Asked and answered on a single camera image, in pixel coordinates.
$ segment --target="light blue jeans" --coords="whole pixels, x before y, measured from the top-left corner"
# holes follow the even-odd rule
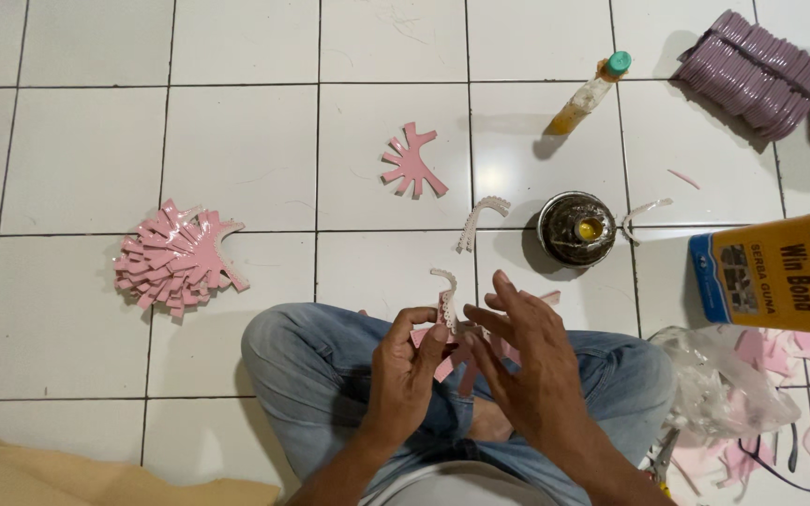
[[[278,305],[246,328],[246,369],[300,479],[327,464],[361,423],[371,391],[371,354],[389,328],[387,321],[317,304]],[[622,334],[570,331],[568,337],[592,418],[636,466],[673,401],[669,358],[655,345]],[[520,434],[503,443],[465,439],[473,398],[458,396],[464,371],[461,365],[441,384],[434,382],[423,424],[377,472],[365,495],[423,466],[473,460],[534,485],[558,504],[590,504],[586,492]],[[492,400],[482,375],[473,394]]]

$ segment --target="hand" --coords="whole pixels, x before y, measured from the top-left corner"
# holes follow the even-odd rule
[[[492,277],[496,294],[489,307],[507,316],[465,305],[465,316],[507,340],[521,353],[521,370],[511,374],[486,339],[469,344],[492,396],[515,430],[562,469],[583,451],[584,436],[598,431],[580,389],[577,357],[562,318],[527,292],[518,292],[505,273]]]
[[[430,321],[436,321],[434,308],[403,309],[374,350],[371,399],[359,431],[390,451],[405,442],[427,415],[433,373],[443,361],[449,337],[449,329],[438,323],[415,350],[411,330]]]

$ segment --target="plastic bag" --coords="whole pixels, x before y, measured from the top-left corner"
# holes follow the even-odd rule
[[[652,336],[677,372],[667,422],[703,436],[754,438],[792,423],[802,411],[768,377],[739,360],[734,350],[703,334],[667,327]]]

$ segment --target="knee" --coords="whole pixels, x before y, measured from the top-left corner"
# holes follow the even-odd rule
[[[247,365],[252,366],[256,357],[276,359],[285,355],[285,345],[296,335],[295,328],[314,305],[295,303],[276,305],[255,316],[242,333],[242,356]]]
[[[673,403],[677,377],[661,347],[643,339],[626,339],[613,349],[613,380],[632,392],[635,402],[648,406]]]
[[[671,405],[677,391],[677,374],[665,351],[649,341],[638,339],[627,354],[629,366],[643,392],[653,403]]]

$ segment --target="green bottle cap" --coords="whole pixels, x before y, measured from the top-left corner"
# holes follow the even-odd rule
[[[633,60],[630,58],[630,53],[616,52],[611,55],[611,58],[608,59],[608,63],[605,64],[605,70],[608,71],[608,74],[617,77],[619,75],[623,75],[624,72],[630,68],[630,62],[632,61]]]

